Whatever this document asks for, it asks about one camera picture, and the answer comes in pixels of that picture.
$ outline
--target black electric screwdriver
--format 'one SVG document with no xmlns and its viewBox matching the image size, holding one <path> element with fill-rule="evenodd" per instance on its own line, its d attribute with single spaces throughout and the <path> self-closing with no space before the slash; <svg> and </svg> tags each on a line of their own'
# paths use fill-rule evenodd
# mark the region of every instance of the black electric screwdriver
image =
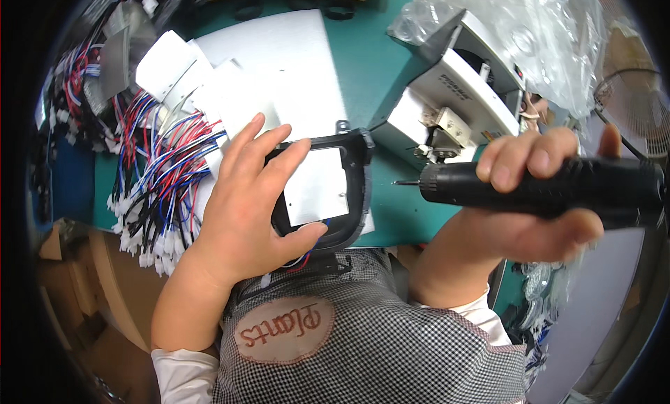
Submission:
<svg viewBox="0 0 670 404">
<path fill-rule="evenodd" d="M 428 201 L 519 212 L 551 219 L 584 207 L 600 216 L 604 228 L 658 228 L 670 212 L 669 169 L 636 159 L 573 158 L 549 179 L 528 171 L 510 193 L 499 193 L 475 174 L 477 163 L 430 164 L 418 185 Z"/>
</svg>

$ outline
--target plastic bag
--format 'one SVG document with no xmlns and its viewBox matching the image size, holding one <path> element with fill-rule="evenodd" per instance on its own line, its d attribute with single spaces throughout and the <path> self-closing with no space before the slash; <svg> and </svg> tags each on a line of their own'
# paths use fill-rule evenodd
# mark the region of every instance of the plastic bag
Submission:
<svg viewBox="0 0 670 404">
<path fill-rule="evenodd" d="M 463 8 L 498 36 L 528 91 L 576 118 L 590 114 L 607 36 L 598 0 L 413 0 L 388 33 L 421 45 Z"/>
</svg>

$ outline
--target embroidered patch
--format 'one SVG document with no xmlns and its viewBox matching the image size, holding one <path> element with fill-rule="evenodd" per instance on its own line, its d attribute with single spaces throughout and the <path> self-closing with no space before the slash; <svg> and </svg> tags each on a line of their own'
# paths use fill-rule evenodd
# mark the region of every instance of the embroidered patch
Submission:
<svg viewBox="0 0 670 404">
<path fill-rule="evenodd" d="M 335 310 L 328 299 L 280 298 L 249 311 L 235 327 L 242 358 L 289 364 L 313 356 L 333 328 Z"/>
</svg>

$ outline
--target white sleeve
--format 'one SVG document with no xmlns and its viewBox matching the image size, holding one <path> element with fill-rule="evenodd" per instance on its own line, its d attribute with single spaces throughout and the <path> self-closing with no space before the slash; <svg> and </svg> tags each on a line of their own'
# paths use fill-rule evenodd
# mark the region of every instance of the white sleeve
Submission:
<svg viewBox="0 0 670 404">
<path fill-rule="evenodd" d="M 151 351 L 161 403 L 209 404 L 218 374 L 218 360 L 203 352 L 180 349 Z"/>
<path fill-rule="evenodd" d="M 509 340 L 509 336 L 507 336 L 507 333 L 505 332 L 503 322 L 500 321 L 498 314 L 494 313 L 492 309 L 489 309 L 488 295 L 489 284 L 487 283 L 486 291 L 484 291 L 484 294 L 478 299 L 465 305 L 449 309 L 456 311 L 466 320 L 489 333 L 489 343 L 491 346 L 511 346 L 512 341 Z M 418 304 L 418 306 L 422 308 L 430 308 L 429 306 L 422 304 Z"/>
</svg>

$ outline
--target checkered apron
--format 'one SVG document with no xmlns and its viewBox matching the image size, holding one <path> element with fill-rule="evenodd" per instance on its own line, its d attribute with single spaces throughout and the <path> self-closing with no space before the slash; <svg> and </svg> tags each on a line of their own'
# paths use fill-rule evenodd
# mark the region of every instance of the checkered apron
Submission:
<svg viewBox="0 0 670 404">
<path fill-rule="evenodd" d="M 234 335 L 247 312 L 273 299 L 328 299 L 328 340 L 311 357 L 273 365 L 240 356 Z M 224 312 L 214 403 L 518 403 L 525 346 L 491 346 L 488 334 L 448 309 L 395 294 L 383 249 L 344 250 L 240 283 Z"/>
</svg>

